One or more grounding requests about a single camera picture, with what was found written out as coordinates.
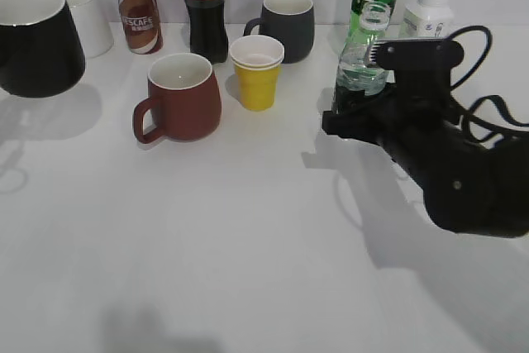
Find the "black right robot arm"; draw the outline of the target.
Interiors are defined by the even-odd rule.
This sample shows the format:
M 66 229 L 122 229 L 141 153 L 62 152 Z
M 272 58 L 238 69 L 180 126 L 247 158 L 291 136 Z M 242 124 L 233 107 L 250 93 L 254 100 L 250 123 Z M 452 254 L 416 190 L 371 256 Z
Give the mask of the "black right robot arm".
M 377 40 L 369 66 L 394 72 L 374 99 L 336 114 L 330 136 L 381 147 L 422 189 L 428 216 L 454 233 L 514 238 L 528 233 L 528 141 L 506 133 L 488 149 L 471 138 L 471 113 L 451 96 L 462 45 L 445 39 Z

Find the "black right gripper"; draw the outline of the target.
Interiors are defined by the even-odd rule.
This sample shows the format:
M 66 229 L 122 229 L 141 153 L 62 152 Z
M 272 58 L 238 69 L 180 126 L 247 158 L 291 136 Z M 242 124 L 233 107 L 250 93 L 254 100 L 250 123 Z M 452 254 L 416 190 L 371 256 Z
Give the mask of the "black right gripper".
M 395 82 L 346 111 L 325 111 L 322 130 L 378 145 L 406 171 L 423 168 L 424 136 L 444 121 L 455 121 L 449 104 L 450 73 L 464 56 L 459 42 L 443 38 L 374 41 L 366 51 L 366 65 L 392 71 Z

